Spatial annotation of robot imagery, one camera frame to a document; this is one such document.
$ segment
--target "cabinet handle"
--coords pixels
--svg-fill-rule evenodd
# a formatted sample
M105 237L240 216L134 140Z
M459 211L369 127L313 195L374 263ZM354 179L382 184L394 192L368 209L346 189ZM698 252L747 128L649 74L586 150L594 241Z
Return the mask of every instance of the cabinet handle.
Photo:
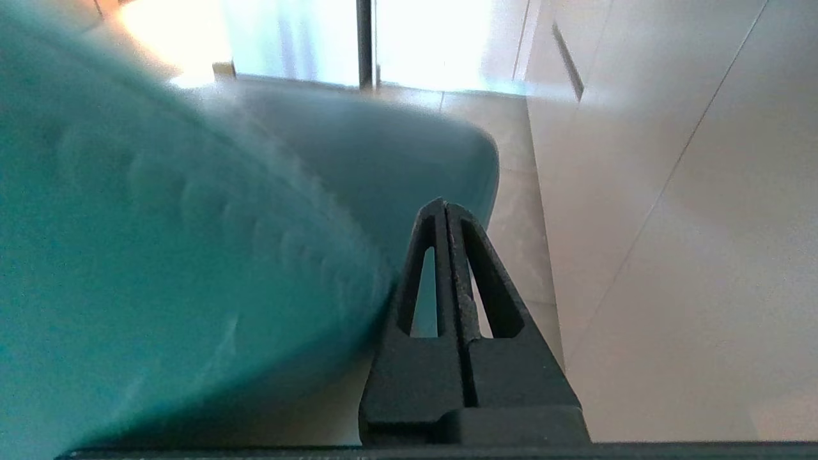
M571 52L568 50L568 45L565 44L565 38L563 38L562 33L560 32L560 27L557 25L557 23L554 23L554 25L551 27L551 31L554 33L554 40L557 42L557 48L560 49L560 56L563 59L565 70L568 72L568 77L571 80L573 92L577 95L577 101L580 101L582 100L582 93L585 91L585 85L582 84L582 77L579 76L577 65L573 63Z

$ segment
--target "teal fabric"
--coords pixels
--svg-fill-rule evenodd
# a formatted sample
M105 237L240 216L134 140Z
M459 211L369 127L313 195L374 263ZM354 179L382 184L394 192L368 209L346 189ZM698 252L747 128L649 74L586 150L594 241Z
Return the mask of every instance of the teal fabric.
M477 130L262 100L239 125L0 5L3 458L286 404L364 345L426 201L488 220Z

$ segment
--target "teal cushion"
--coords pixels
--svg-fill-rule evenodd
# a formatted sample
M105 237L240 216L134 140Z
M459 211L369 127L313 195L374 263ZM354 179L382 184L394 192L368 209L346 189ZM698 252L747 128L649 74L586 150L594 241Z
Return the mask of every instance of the teal cushion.
M361 349L426 201L488 221L476 129L277 90L237 124L44 24L0 5L4 458L279 407Z
M393 274L292 151L2 9L0 43L4 458L358 347Z

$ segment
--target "cabinet door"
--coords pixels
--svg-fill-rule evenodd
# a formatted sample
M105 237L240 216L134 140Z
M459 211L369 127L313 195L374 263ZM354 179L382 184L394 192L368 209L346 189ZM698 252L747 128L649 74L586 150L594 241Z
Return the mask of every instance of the cabinet door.
M574 355L595 439L818 439L816 17L767 3Z
M613 1L582 100L551 146L544 200L569 377L587 324L763 3Z

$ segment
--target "floor tile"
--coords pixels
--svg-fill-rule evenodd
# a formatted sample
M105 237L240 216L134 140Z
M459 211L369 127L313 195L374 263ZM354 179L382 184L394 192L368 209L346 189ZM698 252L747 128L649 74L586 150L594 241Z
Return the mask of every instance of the floor tile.
M555 304L536 174L501 169L488 236L520 296Z
M500 155L500 166L536 171L528 106L524 97L446 92L441 112L474 124L489 133Z
M542 337L546 339L548 347L551 348L551 353L554 354L557 363L560 364L564 372L565 359L562 351L562 339L560 338L560 319L557 316L557 306L531 300L527 301L525 306L528 307L528 312L537 324L537 329L540 330Z
M397 86L380 86L375 90L374 96L382 101L437 112L440 110L440 101L443 98L443 93L440 91L425 91L422 89L400 88Z

